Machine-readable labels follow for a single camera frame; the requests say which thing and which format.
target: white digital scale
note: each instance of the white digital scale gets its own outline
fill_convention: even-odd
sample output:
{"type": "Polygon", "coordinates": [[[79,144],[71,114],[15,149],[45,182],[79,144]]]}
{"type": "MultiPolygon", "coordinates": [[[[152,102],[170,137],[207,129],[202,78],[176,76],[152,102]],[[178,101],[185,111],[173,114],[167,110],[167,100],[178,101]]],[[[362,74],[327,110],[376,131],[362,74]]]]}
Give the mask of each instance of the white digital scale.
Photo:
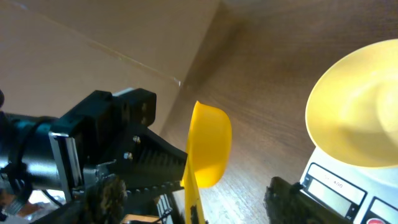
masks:
{"type": "Polygon", "coordinates": [[[355,224],[398,224],[398,168],[366,169],[316,148],[300,183],[309,197],[355,224]]]}

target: yellow bowl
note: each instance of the yellow bowl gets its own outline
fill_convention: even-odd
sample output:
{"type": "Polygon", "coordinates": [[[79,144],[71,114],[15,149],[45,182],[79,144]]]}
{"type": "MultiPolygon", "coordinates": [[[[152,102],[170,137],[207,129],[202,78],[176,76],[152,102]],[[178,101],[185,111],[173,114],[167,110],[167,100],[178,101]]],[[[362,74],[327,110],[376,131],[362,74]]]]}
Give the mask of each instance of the yellow bowl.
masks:
{"type": "Polygon", "coordinates": [[[335,63],[308,99],[314,144],[360,167],[398,166],[398,39],[363,47],[335,63]]]}

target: button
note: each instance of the button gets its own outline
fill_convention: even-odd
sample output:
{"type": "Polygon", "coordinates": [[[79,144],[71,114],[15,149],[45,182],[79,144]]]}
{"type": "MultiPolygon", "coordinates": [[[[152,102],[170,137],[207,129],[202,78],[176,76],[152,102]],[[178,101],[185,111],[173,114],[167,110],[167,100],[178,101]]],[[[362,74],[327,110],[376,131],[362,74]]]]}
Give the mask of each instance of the button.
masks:
{"type": "Polygon", "coordinates": [[[386,223],[379,218],[370,218],[370,219],[368,219],[366,224],[386,224],[386,223]]]}

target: wire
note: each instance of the wire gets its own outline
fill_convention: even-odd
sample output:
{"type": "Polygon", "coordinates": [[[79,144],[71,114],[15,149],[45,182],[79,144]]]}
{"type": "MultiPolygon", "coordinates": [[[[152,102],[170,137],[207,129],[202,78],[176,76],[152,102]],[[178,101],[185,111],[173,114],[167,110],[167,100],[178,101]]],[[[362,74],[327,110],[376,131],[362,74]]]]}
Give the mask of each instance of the wire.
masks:
{"type": "Polygon", "coordinates": [[[42,190],[42,193],[54,204],[58,205],[59,207],[62,206],[62,203],[57,201],[53,196],[50,195],[50,193],[46,190],[42,190]]]}
{"type": "Polygon", "coordinates": [[[158,223],[159,221],[163,220],[164,218],[167,218],[172,213],[172,211],[173,211],[172,208],[166,209],[166,211],[164,211],[163,215],[158,220],[156,220],[152,223],[158,223]]]}

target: wooden table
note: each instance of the wooden table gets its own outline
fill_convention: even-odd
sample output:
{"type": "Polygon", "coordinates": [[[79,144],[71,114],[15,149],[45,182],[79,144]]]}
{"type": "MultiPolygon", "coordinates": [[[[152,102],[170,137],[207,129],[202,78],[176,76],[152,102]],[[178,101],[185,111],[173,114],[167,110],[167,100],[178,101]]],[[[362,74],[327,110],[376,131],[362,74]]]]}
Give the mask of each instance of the wooden table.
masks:
{"type": "Polygon", "coordinates": [[[233,148],[223,179],[201,191],[210,223],[267,223],[273,176],[299,180],[314,145],[305,105],[350,52],[398,38],[395,0],[229,0],[219,8],[162,137],[184,149],[196,100],[224,110],[233,148]]]}

